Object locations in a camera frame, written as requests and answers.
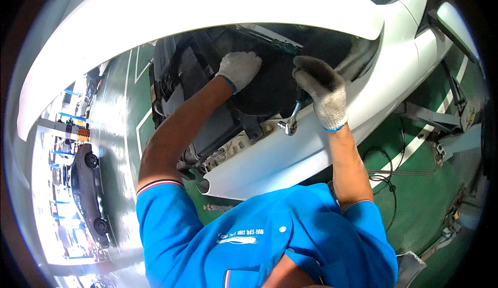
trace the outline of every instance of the workshop floor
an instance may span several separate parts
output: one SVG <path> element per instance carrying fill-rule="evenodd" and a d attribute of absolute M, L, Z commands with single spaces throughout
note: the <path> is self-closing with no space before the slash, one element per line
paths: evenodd
<path fill-rule="evenodd" d="M 141 159 L 141 151 L 154 131 L 151 117 L 148 60 L 153 58 L 153 46 L 145 44 L 115 58 L 108 78 L 97 93 L 90 115 L 91 142 L 98 148 L 101 160 L 105 198 L 103 208 L 112 226 L 112 246 L 109 249 L 121 281 L 127 286 L 145 286 L 143 249 L 139 225 L 135 214 L 135 186 Z M 468 98 L 482 97 L 482 76 L 478 66 L 468 62 L 464 55 L 453 47 L 447 62 Z M 439 66 L 429 78 L 409 97 L 409 101 L 437 110 L 449 106 L 445 102 L 449 92 L 442 68 Z M 358 149 L 364 154 L 369 148 L 384 148 L 391 158 L 403 149 L 400 130 L 406 131 L 406 144 L 418 138 L 423 124 L 391 114 Z M 408 147 L 405 155 L 409 159 L 399 170 L 421 170 L 434 172 L 431 176 L 393 175 L 398 198 L 397 213 L 388 231 L 388 240 L 396 253 L 413 251 L 421 254 L 441 234 L 441 224 L 448 207 L 463 183 L 470 181 L 479 161 L 479 152 L 470 157 L 457 156 L 442 167 L 437 167 L 428 142 L 419 147 Z M 380 169 L 388 163 L 380 154 L 365 159 L 367 168 Z M 327 172 L 316 176 L 320 181 L 329 181 Z M 186 182 L 187 192 L 194 200 L 199 217 L 207 224 L 221 215 L 207 211 L 208 203 L 236 205 L 239 201 L 211 198 L 200 194 L 195 181 Z M 379 191 L 382 184 L 374 191 Z M 384 225 L 392 219 L 394 200 L 388 189 L 375 196 Z M 462 259 L 470 235 L 459 237 L 450 246 L 439 250 L 428 261 L 428 267 L 415 279 L 413 287 L 443 286 Z"/>

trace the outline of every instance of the tire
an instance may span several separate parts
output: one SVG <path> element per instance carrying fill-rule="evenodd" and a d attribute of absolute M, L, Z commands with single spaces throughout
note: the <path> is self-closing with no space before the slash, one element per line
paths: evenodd
<path fill-rule="evenodd" d="M 89 168 L 95 169 L 99 165 L 99 159 L 96 158 L 95 154 L 89 152 L 85 155 L 85 164 Z"/>
<path fill-rule="evenodd" d="M 102 219 L 102 218 L 96 218 L 94 221 L 94 229 L 97 232 L 98 235 L 105 236 L 107 233 L 110 232 L 110 226 L 109 223 Z"/>

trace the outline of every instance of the green floor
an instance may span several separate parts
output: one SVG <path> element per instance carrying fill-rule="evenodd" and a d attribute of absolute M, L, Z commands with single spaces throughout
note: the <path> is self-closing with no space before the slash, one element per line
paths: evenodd
<path fill-rule="evenodd" d="M 120 78 L 125 79 L 124 82 L 118 84 L 121 86 L 120 88 L 125 88 L 123 96 L 126 101 L 126 114 L 124 115 L 126 127 L 124 129 L 126 130 L 125 139 L 127 142 L 125 152 L 127 151 L 128 153 L 125 153 L 125 155 L 128 154 L 129 162 L 123 161 L 123 164 L 129 164 L 131 178 L 135 187 L 140 166 L 140 151 L 143 150 L 148 138 L 154 131 L 150 113 L 149 76 L 146 69 L 148 60 L 152 58 L 153 46 L 145 44 L 140 46 L 140 50 L 139 48 L 134 48 L 118 56 L 113 66 L 113 70 L 120 71 Z M 456 76 L 463 58 L 463 54 L 456 48 L 453 47 L 450 50 L 446 60 L 454 76 Z M 469 62 L 462 79 L 462 88 L 468 97 L 477 94 L 476 83 L 479 83 L 480 79 L 479 68 Z M 104 88 L 101 97 L 104 102 L 106 100 L 106 90 L 111 92 L 117 89 Z M 439 66 L 408 100 L 435 111 L 448 91 L 449 85 L 445 80 L 442 68 Z M 450 106 L 448 112 L 454 111 L 454 106 Z M 402 123 L 406 131 L 407 144 L 419 135 L 424 126 L 406 118 L 403 118 L 401 122 L 399 116 L 391 114 L 358 146 L 360 154 L 363 155 L 371 147 L 377 147 L 384 148 L 391 158 L 395 157 L 403 149 L 402 135 L 400 133 Z M 380 169 L 386 163 L 388 163 L 387 159 L 380 154 L 372 154 L 365 159 L 366 167 L 372 169 Z M 117 170 L 120 167 L 109 166 L 109 168 Z M 394 175 L 392 177 L 392 183 L 396 186 L 398 207 L 395 220 L 387 233 L 388 240 L 397 254 L 408 250 L 421 254 L 440 236 L 441 224 L 446 211 L 462 185 L 462 170 L 456 170 L 451 163 L 446 163 L 443 167 L 438 168 L 432 157 L 431 146 L 427 142 L 424 142 L 399 170 L 434 171 L 433 176 Z M 326 170 L 316 175 L 315 179 L 327 182 L 330 180 L 330 171 Z M 195 181 L 189 181 L 185 182 L 185 185 L 204 224 L 221 215 L 217 211 L 204 210 L 204 205 L 208 203 L 218 205 L 236 205 L 240 203 L 240 201 L 235 200 L 204 196 L 197 190 L 195 183 Z M 381 187 L 382 185 L 377 186 L 374 191 L 379 191 Z M 384 225 L 387 227 L 391 222 L 394 211 L 392 193 L 385 189 L 375 195 L 375 202 L 381 210 Z M 459 239 L 459 242 L 465 243 L 465 240 Z M 432 286 L 442 286 L 458 264 L 453 258 L 452 265 L 445 264 L 445 259 L 461 256 L 464 251 L 465 247 L 463 245 L 451 245 L 440 250 L 428 260 L 429 266 L 420 274 L 413 286 L 425 286 L 424 283 L 429 282 L 434 276 L 438 277 L 440 283 Z"/>

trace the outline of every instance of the side mirror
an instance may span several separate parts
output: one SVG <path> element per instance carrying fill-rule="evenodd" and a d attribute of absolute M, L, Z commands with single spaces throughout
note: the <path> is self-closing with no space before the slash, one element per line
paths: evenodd
<path fill-rule="evenodd" d="M 438 10 L 427 12 L 429 23 L 436 25 L 450 40 L 463 51 L 470 61 L 478 62 L 476 44 L 458 11 L 450 3 L 444 2 Z"/>

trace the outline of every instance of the hand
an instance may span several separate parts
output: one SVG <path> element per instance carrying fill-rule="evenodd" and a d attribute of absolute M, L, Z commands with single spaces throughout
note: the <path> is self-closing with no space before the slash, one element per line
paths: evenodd
<path fill-rule="evenodd" d="M 223 76 L 237 93 L 247 86 L 261 68 L 261 58 L 254 52 L 230 52 L 223 57 L 216 76 Z"/>
<path fill-rule="evenodd" d="M 292 76 L 313 98 L 315 113 L 323 128 L 339 130 L 348 121 L 344 79 L 327 63 L 313 57 L 297 56 L 294 65 Z"/>

